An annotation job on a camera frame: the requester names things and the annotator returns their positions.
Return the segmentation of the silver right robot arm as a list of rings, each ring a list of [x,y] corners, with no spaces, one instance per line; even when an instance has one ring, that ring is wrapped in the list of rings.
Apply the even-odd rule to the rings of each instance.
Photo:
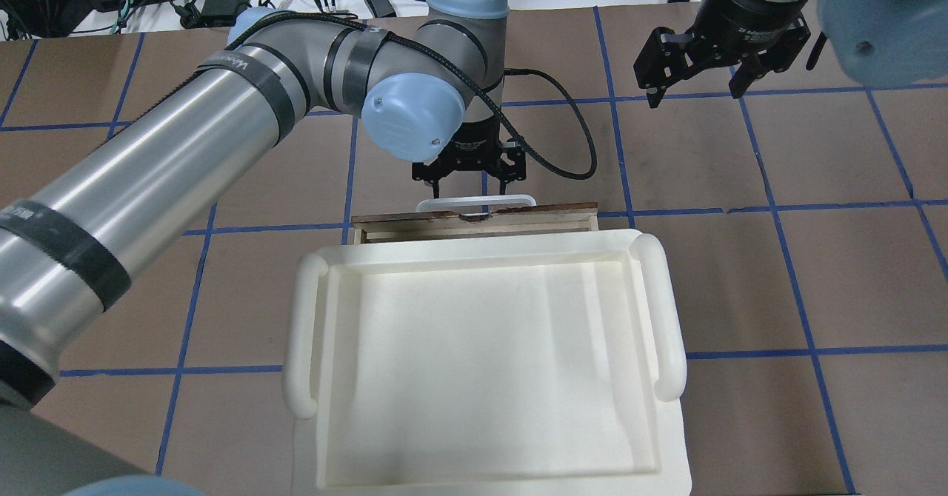
[[[808,68],[831,44],[844,75],[866,87],[946,75],[947,0],[701,0],[684,33],[651,31],[633,65],[638,87],[654,108],[677,82],[735,67],[729,91],[744,97],[755,81],[795,63],[812,35],[803,14],[809,2],[820,33]]]

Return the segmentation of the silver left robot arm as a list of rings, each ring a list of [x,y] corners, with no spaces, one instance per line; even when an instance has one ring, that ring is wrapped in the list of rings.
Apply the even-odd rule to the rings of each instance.
[[[250,8],[180,87],[33,197],[2,210],[2,492],[193,495],[33,414],[60,357],[317,106],[423,164],[498,117],[509,0],[426,0],[413,38]]]

